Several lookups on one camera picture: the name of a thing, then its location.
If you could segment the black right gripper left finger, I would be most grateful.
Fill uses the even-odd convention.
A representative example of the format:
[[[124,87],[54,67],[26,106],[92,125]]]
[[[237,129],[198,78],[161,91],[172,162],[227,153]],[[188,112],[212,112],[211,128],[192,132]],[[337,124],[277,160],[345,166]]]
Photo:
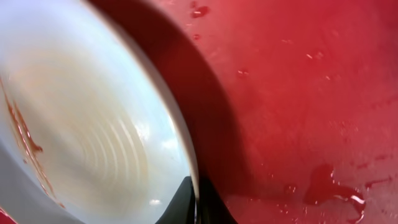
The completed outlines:
[[[155,224],[195,224],[196,200],[192,179],[186,176],[163,215]]]

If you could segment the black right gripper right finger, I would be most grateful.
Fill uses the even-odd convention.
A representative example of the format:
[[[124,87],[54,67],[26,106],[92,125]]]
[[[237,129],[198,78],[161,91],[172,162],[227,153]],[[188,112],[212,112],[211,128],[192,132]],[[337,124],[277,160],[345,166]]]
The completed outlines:
[[[200,180],[199,211],[201,224],[238,224],[207,178]]]

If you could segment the white plate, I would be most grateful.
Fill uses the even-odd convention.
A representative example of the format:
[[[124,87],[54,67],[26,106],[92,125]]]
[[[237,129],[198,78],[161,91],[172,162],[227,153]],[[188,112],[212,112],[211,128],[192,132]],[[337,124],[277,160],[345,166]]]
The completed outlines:
[[[87,1],[1,2],[1,209],[17,223],[156,223],[198,169],[167,84]]]

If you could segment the red plastic tray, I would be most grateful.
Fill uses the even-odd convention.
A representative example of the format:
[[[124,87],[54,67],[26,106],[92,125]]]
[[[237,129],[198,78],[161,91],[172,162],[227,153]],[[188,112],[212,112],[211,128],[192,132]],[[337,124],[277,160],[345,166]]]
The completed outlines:
[[[237,223],[397,222],[396,1],[87,1],[140,47]]]

